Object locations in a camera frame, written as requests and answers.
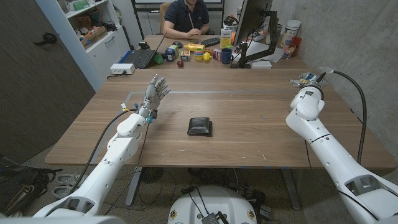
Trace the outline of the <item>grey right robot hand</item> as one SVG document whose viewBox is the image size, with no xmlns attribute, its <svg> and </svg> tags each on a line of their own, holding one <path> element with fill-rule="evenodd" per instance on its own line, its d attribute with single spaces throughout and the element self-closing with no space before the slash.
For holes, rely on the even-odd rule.
<svg viewBox="0 0 398 224">
<path fill-rule="evenodd" d="M 322 90 L 326 87 L 326 81 L 321 80 L 318 82 L 318 78 L 319 76 L 312 72 L 305 72 L 301 74 L 297 80 L 290 79 L 289 83 L 299 89 L 306 86 L 314 86 Z"/>
</svg>

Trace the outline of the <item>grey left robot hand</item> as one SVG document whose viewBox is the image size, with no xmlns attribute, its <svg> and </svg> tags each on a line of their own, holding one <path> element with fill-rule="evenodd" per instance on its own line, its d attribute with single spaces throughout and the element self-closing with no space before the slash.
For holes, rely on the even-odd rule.
<svg viewBox="0 0 398 224">
<path fill-rule="evenodd" d="M 158 74 L 155 75 L 146 88 L 142 103 L 138 109 L 139 115 L 146 118 L 158 108 L 160 101 L 170 92 L 170 89 L 167 89 L 168 85 L 165 83 L 164 77 L 158 78 Z"/>
</svg>

